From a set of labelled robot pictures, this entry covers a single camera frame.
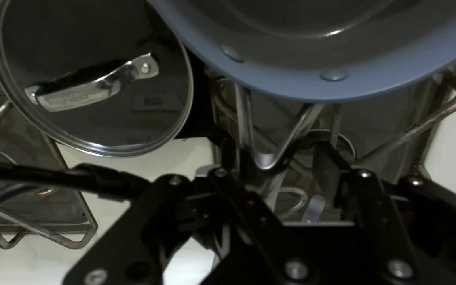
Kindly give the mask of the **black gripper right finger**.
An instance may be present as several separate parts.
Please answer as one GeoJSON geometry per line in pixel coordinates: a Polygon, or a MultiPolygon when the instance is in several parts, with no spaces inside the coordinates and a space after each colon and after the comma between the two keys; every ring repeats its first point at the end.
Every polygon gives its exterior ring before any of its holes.
{"type": "Polygon", "coordinates": [[[362,236],[386,285],[456,285],[456,193],[419,175],[391,183],[313,144],[312,172],[328,205],[362,236]]]}

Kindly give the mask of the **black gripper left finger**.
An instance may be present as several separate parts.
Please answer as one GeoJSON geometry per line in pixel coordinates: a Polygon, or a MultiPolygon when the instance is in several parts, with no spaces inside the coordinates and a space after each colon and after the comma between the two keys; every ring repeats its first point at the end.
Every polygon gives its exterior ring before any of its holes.
{"type": "Polygon", "coordinates": [[[191,180],[161,175],[144,186],[62,285],[166,285],[166,269],[188,240],[217,255],[198,285],[269,285],[253,215],[259,205],[221,167],[191,180]]]}

